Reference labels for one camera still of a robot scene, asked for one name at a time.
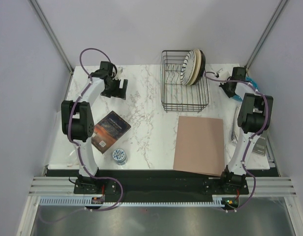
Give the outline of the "teal polka dot plate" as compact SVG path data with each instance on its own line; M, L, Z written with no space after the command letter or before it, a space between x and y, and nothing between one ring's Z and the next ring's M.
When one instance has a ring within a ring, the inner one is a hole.
M242 102L246 93L255 94L255 90L258 90L257 83L250 77L246 77L245 83L237 83L233 99Z

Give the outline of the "cream plate with branch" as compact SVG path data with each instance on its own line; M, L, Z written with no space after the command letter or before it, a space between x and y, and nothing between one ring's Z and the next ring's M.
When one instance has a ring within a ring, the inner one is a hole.
M191 76L190 81L188 82L188 85L191 86L195 83L196 79L198 78L201 66L202 66L202 53L199 49L194 49L194 53L196 56L196 63L195 63L195 69Z

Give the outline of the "blue striped white plate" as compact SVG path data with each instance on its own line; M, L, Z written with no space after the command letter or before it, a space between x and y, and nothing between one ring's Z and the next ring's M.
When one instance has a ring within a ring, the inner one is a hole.
M187 85L195 69L196 56L194 51L189 51L182 64L180 80L182 85Z

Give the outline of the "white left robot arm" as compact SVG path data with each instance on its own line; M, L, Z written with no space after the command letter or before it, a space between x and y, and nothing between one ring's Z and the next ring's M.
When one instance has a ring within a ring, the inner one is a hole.
M75 148L79 160L79 175L89 177L85 188L91 193L98 193L102 188L102 181L95 177L98 166L91 147L95 128L91 106L100 95L126 100L128 80L121 80L121 73L113 63L102 61L99 69L88 75L77 98L61 103L62 132Z

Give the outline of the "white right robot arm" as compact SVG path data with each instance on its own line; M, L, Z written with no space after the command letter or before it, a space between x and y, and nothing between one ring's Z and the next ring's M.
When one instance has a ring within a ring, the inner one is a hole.
M237 117L239 138L230 162L226 165L219 181L220 190L232 193L243 185L247 174L246 165L261 134L269 128L273 109L273 97L262 94L246 79L244 67L234 67L232 75L220 87L230 98L242 99Z

